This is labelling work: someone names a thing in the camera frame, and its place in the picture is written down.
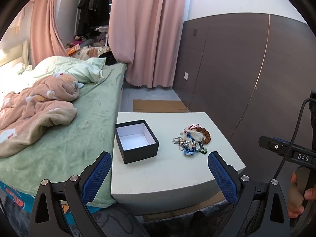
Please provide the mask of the person's right hand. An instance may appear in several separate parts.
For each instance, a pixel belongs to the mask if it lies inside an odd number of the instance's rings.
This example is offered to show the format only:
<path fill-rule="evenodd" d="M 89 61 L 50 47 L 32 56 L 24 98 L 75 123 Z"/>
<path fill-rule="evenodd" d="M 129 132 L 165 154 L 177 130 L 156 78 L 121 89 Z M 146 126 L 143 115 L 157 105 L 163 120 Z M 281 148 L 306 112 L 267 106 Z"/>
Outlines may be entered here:
<path fill-rule="evenodd" d="M 304 212 L 304 207 L 302 205 L 304 200 L 315 201 L 316 199 L 316 189 L 310 188 L 305 191 L 304 195 L 300 194 L 297 186 L 297 175 L 293 172 L 291 175 L 291 187 L 289 189 L 289 200 L 288 200 L 288 216 L 289 218 L 297 218 Z"/>

